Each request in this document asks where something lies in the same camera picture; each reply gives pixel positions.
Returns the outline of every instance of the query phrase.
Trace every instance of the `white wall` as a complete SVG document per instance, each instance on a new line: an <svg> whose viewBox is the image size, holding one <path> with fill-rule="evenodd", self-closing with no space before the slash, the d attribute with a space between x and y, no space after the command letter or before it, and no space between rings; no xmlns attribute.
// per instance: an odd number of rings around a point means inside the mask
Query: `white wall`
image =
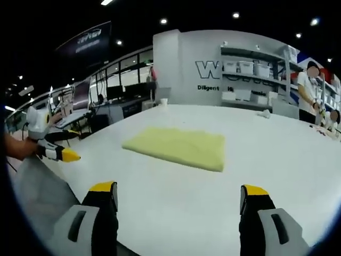
<svg viewBox="0 0 341 256"><path fill-rule="evenodd" d="M186 33L172 30L154 35L154 67L159 87L172 88L170 103L220 105L223 84L224 87L243 84L252 89L252 85L255 85L252 82L222 82L220 45L224 41L228 41L229 46L250 50L256 50L258 45L263 52L268 53L285 46L285 43L264 36L231 30ZM203 63L212 66L211 74L202 72ZM198 85L219 87L219 90L202 91L198 90ZM264 92L272 90L265 85L255 88Z"/></svg>

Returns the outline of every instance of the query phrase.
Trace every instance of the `white shirt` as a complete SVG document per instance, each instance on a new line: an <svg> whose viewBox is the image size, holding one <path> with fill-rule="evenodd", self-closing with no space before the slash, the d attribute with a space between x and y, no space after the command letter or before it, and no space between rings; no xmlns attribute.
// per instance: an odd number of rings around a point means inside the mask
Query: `white shirt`
<svg viewBox="0 0 341 256"><path fill-rule="evenodd" d="M332 132L335 132L335 129L337 128L337 123L330 119L330 112L326 112L324 115L324 128L331 130Z"/></svg>
<svg viewBox="0 0 341 256"><path fill-rule="evenodd" d="M312 99L313 101L316 101L317 99L319 99L320 101L321 95L316 95L317 85L315 83L312 83L311 81L313 81L313 79L312 78L309 79L306 71L300 72L298 74L297 84L302 85L304 87L305 93L310 99ZM298 107L299 109L302 109L316 116L316 111L314 110L314 108L304 99L302 99L301 96L299 97L299 100L298 100Z"/></svg>

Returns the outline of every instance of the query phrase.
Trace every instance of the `computer monitor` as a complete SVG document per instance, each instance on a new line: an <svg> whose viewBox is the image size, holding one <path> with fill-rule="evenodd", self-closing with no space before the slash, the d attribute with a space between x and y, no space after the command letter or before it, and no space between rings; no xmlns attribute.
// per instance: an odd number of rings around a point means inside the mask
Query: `computer monitor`
<svg viewBox="0 0 341 256"><path fill-rule="evenodd" d="M137 96L148 96L149 91L146 90L146 83L134 84L125 87L125 97L134 98Z"/></svg>
<svg viewBox="0 0 341 256"><path fill-rule="evenodd" d="M89 105L90 78L75 86L73 110L86 109Z"/></svg>
<svg viewBox="0 0 341 256"><path fill-rule="evenodd" d="M122 86L112 86L107 88L107 99L116 99L123 97L123 87Z"/></svg>

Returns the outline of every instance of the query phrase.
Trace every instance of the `banner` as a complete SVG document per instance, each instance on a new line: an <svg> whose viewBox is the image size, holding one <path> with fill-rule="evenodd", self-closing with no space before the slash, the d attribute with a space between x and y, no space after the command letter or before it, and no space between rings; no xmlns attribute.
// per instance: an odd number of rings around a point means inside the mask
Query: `banner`
<svg viewBox="0 0 341 256"><path fill-rule="evenodd" d="M100 24L73 37L55 51L67 68L85 68L109 58L111 22Z"/></svg>

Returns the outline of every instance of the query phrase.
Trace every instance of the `ceiling light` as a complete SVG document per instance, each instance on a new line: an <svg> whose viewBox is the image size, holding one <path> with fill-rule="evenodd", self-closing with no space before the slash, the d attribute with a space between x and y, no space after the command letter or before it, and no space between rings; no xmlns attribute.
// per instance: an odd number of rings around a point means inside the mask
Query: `ceiling light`
<svg viewBox="0 0 341 256"><path fill-rule="evenodd" d="M103 2L101 3L101 5L106 6L106 5L110 4L112 1L113 1L113 0L103 0Z"/></svg>
<svg viewBox="0 0 341 256"><path fill-rule="evenodd" d="M160 20L160 24L165 25L167 24L168 20L166 18L163 18Z"/></svg>
<svg viewBox="0 0 341 256"><path fill-rule="evenodd" d="M234 17L235 19L239 18L239 12L233 13L232 17Z"/></svg>
<svg viewBox="0 0 341 256"><path fill-rule="evenodd" d="M5 109L7 109L7 110L9 110L9 111L15 111L15 109L14 108L11 108L11 107L9 107L9 106L5 106Z"/></svg>
<svg viewBox="0 0 341 256"><path fill-rule="evenodd" d="M317 24L319 24L319 22L320 22L319 18L314 18L311 20L310 26L316 26Z"/></svg>

